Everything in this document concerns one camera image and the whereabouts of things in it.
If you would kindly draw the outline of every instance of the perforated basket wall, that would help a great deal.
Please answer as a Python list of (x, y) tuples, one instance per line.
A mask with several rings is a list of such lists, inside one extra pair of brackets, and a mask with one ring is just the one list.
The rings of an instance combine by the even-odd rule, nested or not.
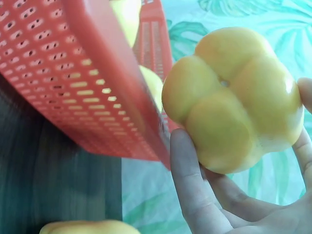
[(170, 44), (160, 1), (142, 4), (135, 57), (108, 1), (0, 1), (0, 72), (85, 150), (168, 167), (175, 125), (157, 112), (137, 61), (164, 79)]

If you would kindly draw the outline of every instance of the table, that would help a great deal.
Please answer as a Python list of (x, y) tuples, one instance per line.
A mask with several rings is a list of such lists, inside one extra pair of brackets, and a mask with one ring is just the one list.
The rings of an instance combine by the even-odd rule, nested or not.
[(121, 159), (87, 153), (0, 76), (0, 233), (122, 219)]

